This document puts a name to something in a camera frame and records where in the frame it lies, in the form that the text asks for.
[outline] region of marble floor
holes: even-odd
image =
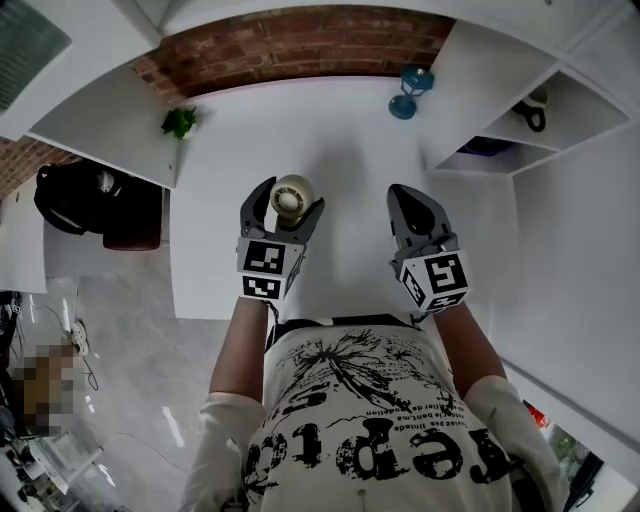
[[[75,419],[104,453],[71,492],[96,511],[176,510],[227,322],[175,318],[168,247],[132,271],[54,279],[47,295],[26,295],[27,353],[60,342],[58,319],[46,307],[63,324],[75,316],[84,322],[98,383],[96,391],[84,382]]]

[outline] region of white table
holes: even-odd
[[[326,209],[285,317],[413,309],[388,264],[396,250],[386,205],[392,183],[430,193],[447,209],[469,253],[471,300],[509,292],[517,254],[510,178],[427,173],[420,149],[424,118],[399,121],[387,109],[398,86],[399,80],[385,78],[291,80],[191,102],[207,114],[182,148],[171,196],[176,316],[231,317],[240,290],[240,205],[260,182],[286,174],[307,177]]]

